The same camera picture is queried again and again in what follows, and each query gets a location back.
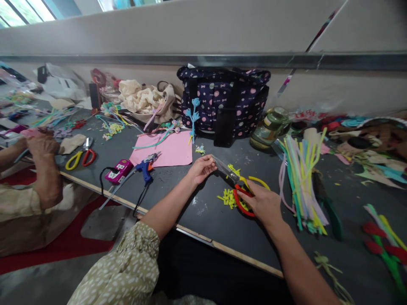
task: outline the gray tabletop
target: gray tabletop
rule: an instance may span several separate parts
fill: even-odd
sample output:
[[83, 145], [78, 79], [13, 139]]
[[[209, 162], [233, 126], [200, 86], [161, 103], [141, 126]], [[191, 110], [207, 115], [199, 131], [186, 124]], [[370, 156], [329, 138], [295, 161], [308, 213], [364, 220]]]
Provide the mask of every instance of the gray tabletop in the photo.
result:
[[[48, 102], [38, 101], [36, 104], [38, 108], [50, 108]], [[89, 110], [80, 110], [72, 119], [87, 118], [89, 113]], [[20, 120], [22, 123], [32, 121], [31, 116]], [[91, 166], [85, 168], [79, 165], [69, 174], [95, 186], [100, 185], [99, 174], [104, 167], [115, 166], [120, 159], [130, 157], [139, 134], [139, 131], [134, 128], [126, 128], [111, 140], [105, 141], [102, 139], [104, 132], [99, 131], [102, 129], [101, 126], [102, 122], [93, 117], [84, 127], [73, 132], [73, 134], [82, 133], [94, 137], [92, 148], [98, 155]], [[212, 141], [199, 138], [195, 144], [203, 144], [207, 153], [214, 154], [225, 163], [232, 163], [236, 169], [240, 168], [243, 176], [257, 177], [265, 181], [272, 190], [279, 192], [280, 159], [254, 150], [249, 144], [249, 139], [237, 140], [231, 148], [214, 147]], [[67, 172], [64, 165], [71, 156], [57, 157], [61, 171]], [[194, 160], [200, 156], [199, 153], [193, 153]], [[141, 207], [147, 210], [152, 208], [183, 178], [189, 168], [190, 165], [155, 168], [151, 174], [154, 182], [150, 185]], [[327, 194], [332, 198], [342, 220], [344, 241], [335, 240], [331, 226], [326, 227], [328, 236], [313, 236], [306, 231], [298, 232], [295, 218], [282, 204], [284, 220], [291, 226], [295, 236], [312, 259], [314, 251], [318, 251], [329, 258], [330, 264], [343, 271], [343, 274], [332, 272], [357, 304], [397, 304], [398, 293], [391, 275], [381, 258], [365, 249], [363, 242], [369, 240], [369, 236], [362, 232], [361, 226], [372, 220], [363, 208], [363, 205], [370, 203], [379, 214], [387, 217], [398, 236], [407, 241], [406, 191], [380, 183], [364, 186], [361, 181], [365, 179], [353, 174], [362, 172], [362, 168], [359, 165], [347, 166], [334, 155], [321, 156], [316, 168], [322, 172]], [[105, 179], [103, 179], [103, 185], [105, 189], [110, 187]], [[143, 176], [141, 173], [136, 173], [116, 195], [136, 203], [143, 188]], [[230, 187], [216, 173], [212, 174], [191, 196], [178, 223], [281, 270], [273, 243], [261, 225], [243, 216], [236, 208], [231, 210], [217, 198], [218, 195], [223, 195], [225, 188]], [[287, 177], [284, 183], [284, 194], [287, 202], [291, 204], [291, 190]], [[325, 274], [324, 276], [328, 283], [332, 284], [330, 278]]]

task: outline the yellow scissors handle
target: yellow scissors handle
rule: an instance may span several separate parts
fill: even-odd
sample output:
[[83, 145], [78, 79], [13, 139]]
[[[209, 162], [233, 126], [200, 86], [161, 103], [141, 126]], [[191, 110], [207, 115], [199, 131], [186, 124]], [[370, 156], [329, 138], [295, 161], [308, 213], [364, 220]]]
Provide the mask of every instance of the yellow scissors handle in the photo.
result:
[[[79, 163], [79, 160], [81, 159], [82, 154], [83, 154], [83, 151], [81, 150], [81, 151], [77, 152], [76, 155], [72, 156], [72, 158], [69, 159], [69, 161], [67, 162], [67, 164], [65, 164], [66, 170], [73, 170], [73, 169], [75, 169], [75, 168], [78, 166], [78, 163]], [[74, 163], [71, 167], [69, 167], [69, 165], [72, 163], [72, 161], [73, 161], [74, 159], [76, 159], [76, 160], [75, 160], [75, 163]]]
[[[268, 185], [266, 184], [266, 182], [264, 182], [263, 180], [260, 180], [259, 178], [252, 177], [252, 176], [249, 176], [249, 179], [260, 183], [262, 186], [264, 186], [266, 189], [268, 189], [268, 190], [270, 191], [270, 188], [268, 187]], [[243, 182], [245, 183], [247, 189], [248, 189], [250, 192], [252, 192], [252, 190], [250, 189], [249, 185], [247, 185], [247, 180], [246, 180], [246, 178], [240, 176], [240, 181], [243, 181]]]

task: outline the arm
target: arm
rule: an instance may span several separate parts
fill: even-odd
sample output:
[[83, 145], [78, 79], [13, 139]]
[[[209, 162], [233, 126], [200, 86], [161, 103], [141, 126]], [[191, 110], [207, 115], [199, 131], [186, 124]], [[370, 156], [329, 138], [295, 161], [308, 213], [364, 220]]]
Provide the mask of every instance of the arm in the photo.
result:
[[284, 222], [280, 196], [252, 181], [248, 180], [247, 183], [255, 196], [249, 198], [238, 192], [239, 196], [251, 206], [277, 247], [284, 277], [295, 303], [340, 305], [339, 298], [305, 253], [289, 225]]
[[175, 221], [196, 187], [216, 169], [211, 155], [196, 160], [187, 175], [167, 196], [149, 210], [141, 221], [153, 228], [162, 240], [175, 225]]
[[18, 156], [27, 149], [27, 141], [20, 138], [14, 145], [0, 151], [0, 172], [3, 172], [14, 165]]
[[27, 146], [37, 169], [34, 190], [39, 196], [41, 209], [46, 210], [62, 200], [62, 178], [55, 162], [59, 143], [46, 134], [29, 138]]
[[101, 304], [112, 300], [144, 304], [158, 280], [160, 240], [174, 226], [197, 185], [216, 170], [212, 156], [199, 158], [178, 185], [123, 236], [119, 247], [103, 256], [86, 274], [71, 299], [78, 304]]

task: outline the red flower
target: red flower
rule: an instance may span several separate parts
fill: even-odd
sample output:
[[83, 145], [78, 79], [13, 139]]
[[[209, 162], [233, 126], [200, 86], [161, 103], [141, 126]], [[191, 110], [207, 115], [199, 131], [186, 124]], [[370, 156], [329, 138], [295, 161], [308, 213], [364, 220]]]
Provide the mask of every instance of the red flower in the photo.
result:
[[403, 248], [391, 246], [391, 245], [385, 245], [385, 249], [387, 252], [390, 254], [393, 254], [396, 256], [402, 265], [407, 266], [407, 251], [404, 250]]
[[365, 241], [365, 245], [373, 254], [383, 253], [383, 248], [376, 244], [374, 241]]
[[380, 237], [386, 237], [386, 232], [383, 231], [382, 229], [379, 228], [378, 225], [376, 225], [373, 222], [368, 222], [366, 224], [363, 225], [363, 231], [365, 231], [367, 234], [370, 235], [377, 235]]

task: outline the pink paper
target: pink paper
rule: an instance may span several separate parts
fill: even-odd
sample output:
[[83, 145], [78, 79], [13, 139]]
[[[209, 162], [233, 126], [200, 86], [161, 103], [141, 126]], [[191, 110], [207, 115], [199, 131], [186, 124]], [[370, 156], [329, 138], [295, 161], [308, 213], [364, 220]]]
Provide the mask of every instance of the pink paper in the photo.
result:
[[[141, 136], [138, 138], [135, 147], [145, 147], [154, 145], [162, 140], [165, 133], [156, 135]], [[190, 141], [190, 132], [183, 131], [172, 133], [157, 146], [143, 149], [134, 149], [130, 157], [130, 162], [136, 166], [146, 157], [153, 153], [161, 151], [160, 156], [154, 161], [153, 167], [188, 165], [192, 163], [192, 142]]]

